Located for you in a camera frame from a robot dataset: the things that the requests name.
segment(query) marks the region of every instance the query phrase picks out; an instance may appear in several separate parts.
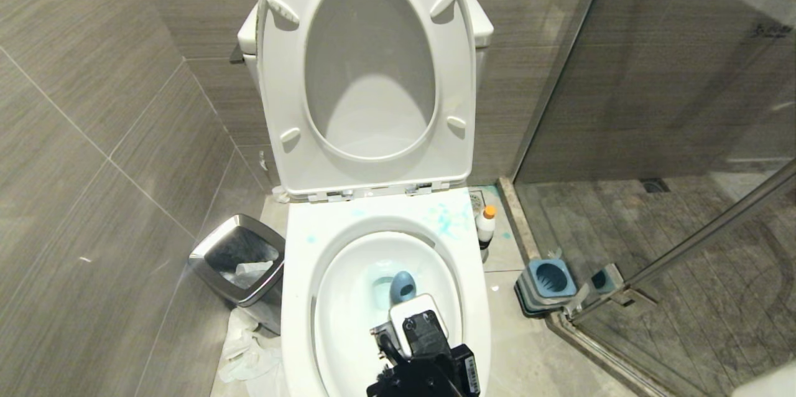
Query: shower floor drain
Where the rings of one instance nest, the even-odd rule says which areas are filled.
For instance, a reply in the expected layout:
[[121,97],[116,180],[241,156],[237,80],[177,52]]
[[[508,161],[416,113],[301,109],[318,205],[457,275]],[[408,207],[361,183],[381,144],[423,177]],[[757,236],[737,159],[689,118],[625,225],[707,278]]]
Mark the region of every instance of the shower floor drain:
[[639,179],[639,182],[644,186],[644,190],[647,193],[666,193],[671,191],[661,178]]

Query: toilet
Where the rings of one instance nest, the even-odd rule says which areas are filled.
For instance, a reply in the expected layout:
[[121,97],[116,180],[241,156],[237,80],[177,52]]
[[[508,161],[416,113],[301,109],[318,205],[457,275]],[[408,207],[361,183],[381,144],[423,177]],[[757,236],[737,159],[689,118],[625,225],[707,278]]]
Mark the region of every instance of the toilet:
[[489,304],[470,194],[492,25],[476,0],[259,0],[239,33],[290,194],[282,355],[290,394],[365,395],[407,271],[488,385]]

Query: stainless steel trash can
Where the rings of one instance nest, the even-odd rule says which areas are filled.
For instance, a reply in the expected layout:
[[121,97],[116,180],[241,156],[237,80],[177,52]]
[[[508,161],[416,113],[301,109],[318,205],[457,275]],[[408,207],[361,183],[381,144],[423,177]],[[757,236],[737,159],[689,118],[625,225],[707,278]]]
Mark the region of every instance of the stainless steel trash can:
[[284,259],[285,239],[241,213],[206,236],[188,265],[213,290],[279,335]]

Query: toilet lid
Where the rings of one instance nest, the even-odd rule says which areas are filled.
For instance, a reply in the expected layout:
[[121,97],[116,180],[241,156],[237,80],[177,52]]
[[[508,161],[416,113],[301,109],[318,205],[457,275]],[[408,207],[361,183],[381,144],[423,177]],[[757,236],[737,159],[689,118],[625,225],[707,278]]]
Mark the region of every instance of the toilet lid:
[[291,195],[470,173],[475,52],[466,0],[259,0],[257,68]]
[[370,329],[389,322],[389,287],[409,272],[418,295],[431,295],[448,329],[461,343],[461,308],[453,275],[440,255],[408,233],[382,231],[344,247],[323,275],[315,306],[315,359],[329,397],[364,395],[384,366]]

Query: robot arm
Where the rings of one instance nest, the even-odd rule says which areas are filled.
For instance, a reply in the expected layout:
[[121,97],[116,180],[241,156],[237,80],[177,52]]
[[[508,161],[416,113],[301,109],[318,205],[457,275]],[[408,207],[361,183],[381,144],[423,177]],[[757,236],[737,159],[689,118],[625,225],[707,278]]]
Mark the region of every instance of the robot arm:
[[[400,348],[396,330],[409,343],[410,354]],[[410,315],[399,323],[385,323],[371,330],[385,368],[368,386],[368,397],[478,397],[480,385],[475,356],[466,344],[450,348],[433,309]]]

